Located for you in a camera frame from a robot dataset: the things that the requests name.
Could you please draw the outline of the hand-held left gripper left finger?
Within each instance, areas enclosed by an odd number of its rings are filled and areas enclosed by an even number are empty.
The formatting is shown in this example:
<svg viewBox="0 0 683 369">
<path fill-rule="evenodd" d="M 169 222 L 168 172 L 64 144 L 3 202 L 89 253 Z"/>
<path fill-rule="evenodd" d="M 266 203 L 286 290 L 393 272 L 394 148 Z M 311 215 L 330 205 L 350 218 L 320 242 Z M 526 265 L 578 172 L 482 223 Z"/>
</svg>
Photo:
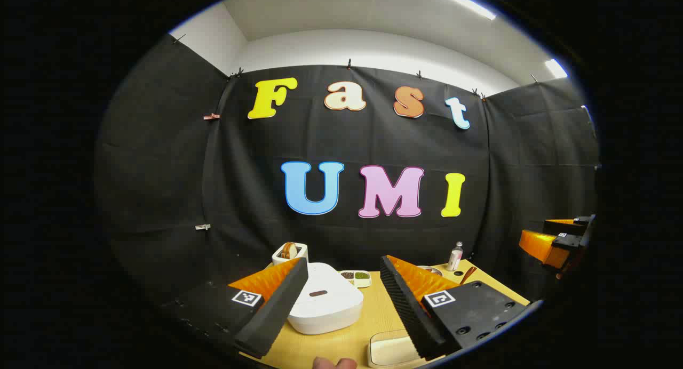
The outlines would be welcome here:
<svg viewBox="0 0 683 369">
<path fill-rule="evenodd" d="M 230 284 L 207 282 L 161 305 L 163 315 L 229 354 L 266 355 L 308 280 L 306 258 Z"/>
</svg>

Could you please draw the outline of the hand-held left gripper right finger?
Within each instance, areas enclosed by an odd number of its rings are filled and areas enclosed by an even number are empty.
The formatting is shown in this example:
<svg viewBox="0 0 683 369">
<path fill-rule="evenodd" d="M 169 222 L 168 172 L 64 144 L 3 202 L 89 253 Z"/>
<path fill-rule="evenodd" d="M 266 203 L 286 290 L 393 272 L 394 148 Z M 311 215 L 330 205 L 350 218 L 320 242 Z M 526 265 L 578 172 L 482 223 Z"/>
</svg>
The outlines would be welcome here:
<svg viewBox="0 0 683 369">
<path fill-rule="evenodd" d="M 427 360 L 475 350 L 542 305 L 522 305 L 480 280 L 458 284 L 390 255 L 381 258 L 380 277 L 413 346 Z"/>
</svg>

